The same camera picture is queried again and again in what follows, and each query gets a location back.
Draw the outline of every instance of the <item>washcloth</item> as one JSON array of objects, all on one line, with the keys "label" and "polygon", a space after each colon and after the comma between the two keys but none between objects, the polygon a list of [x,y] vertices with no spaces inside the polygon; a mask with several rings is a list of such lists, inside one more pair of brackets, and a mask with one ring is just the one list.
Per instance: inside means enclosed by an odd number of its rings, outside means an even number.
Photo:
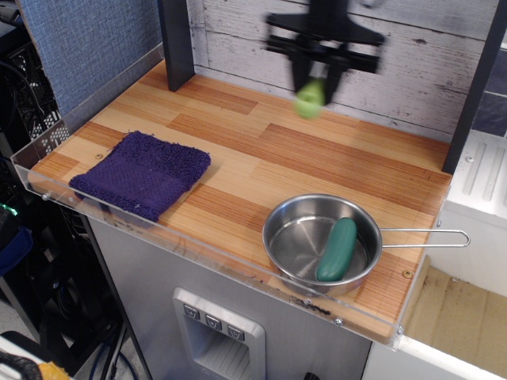
[{"label": "washcloth", "polygon": [[156,222],[211,164],[209,154],[129,133],[103,161],[69,185],[122,210]]}]

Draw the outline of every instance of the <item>green light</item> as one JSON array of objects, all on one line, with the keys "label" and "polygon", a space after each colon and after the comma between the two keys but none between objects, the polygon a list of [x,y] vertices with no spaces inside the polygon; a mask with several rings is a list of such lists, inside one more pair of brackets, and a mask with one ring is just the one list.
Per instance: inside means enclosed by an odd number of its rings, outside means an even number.
[{"label": "green light", "polygon": [[12,215],[14,215],[14,216],[17,215],[17,211],[14,210],[12,207],[9,207],[3,203],[0,203],[0,206],[3,207],[4,209],[6,209],[7,211],[10,211],[12,213]]}]

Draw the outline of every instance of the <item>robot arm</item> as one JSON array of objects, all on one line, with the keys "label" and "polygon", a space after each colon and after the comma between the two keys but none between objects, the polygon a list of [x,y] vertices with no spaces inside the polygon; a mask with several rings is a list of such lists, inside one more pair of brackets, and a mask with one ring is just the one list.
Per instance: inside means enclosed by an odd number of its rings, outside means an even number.
[{"label": "robot arm", "polygon": [[[311,77],[314,63],[324,64],[327,73],[321,78],[323,104],[331,102],[341,79],[348,69],[375,73],[379,57],[350,51],[349,44],[378,47],[383,35],[360,26],[349,19],[349,0],[310,0],[308,14],[270,14],[268,50],[285,54],[292,62],[292,78],[297,94],[305,90],[315,78]],[[275,36],[273,27],[296,32],[294,40]],[[336,41],[338,47],[321,44]]]}]

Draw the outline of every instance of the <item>stainless steel pot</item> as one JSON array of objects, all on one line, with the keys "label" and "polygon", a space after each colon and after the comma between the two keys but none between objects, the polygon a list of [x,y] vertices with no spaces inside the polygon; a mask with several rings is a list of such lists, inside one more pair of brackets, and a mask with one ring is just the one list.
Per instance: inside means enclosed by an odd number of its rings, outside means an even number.
[{"label": "stainless steel pot", "polygon": [[[340,281],[317,281],[315,269],[331,228],[344,217],[351,218],[357,225],[356,245],[349,269]],[[382,230],[458,233],[464,235],[467,242],[457,245],[383,245]],[[464,247],[470,243],[468,235],[460,230],[382,230],[370,214],[349,200],[326,194],[306,194],[288,199],[271,211],[262,229],[262,242],[273,267],[281,275],[319,293],[325,294],[333,289],[333,295],[343,295],[359,287],[379,261],[383,248]],[[299,287],[292,289],[302,293]]]}]

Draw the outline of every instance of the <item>wooden countertop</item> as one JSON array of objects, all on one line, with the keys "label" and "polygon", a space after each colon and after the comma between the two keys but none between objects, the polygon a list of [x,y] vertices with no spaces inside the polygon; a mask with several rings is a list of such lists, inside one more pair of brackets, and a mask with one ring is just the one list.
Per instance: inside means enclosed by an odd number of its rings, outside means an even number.
[{"label": "wooden countertop", "polygon": [[[68,184],[125,133],[137,130],[212,157],[200,183],[159,223],[270,271],[261,229],[282,201],[304,193],[333,194],[360,205],[380,227],[431,228],[451,180],[440,171],[445,143],[327,111],[316,120],[302,120],[290,101],[201,76],[171,93],[164,62],[33,171]],[[383,233],[384,244],[426,238]],[[402,274],[415,272],[421,255],[422,249],[385,249],[363,285],[340,301],[398,323],[412,282]],[[278,279],[266,274],[257,279],[291,294]],[[332,300],[312,302],[331,316],[342,313]]]}]

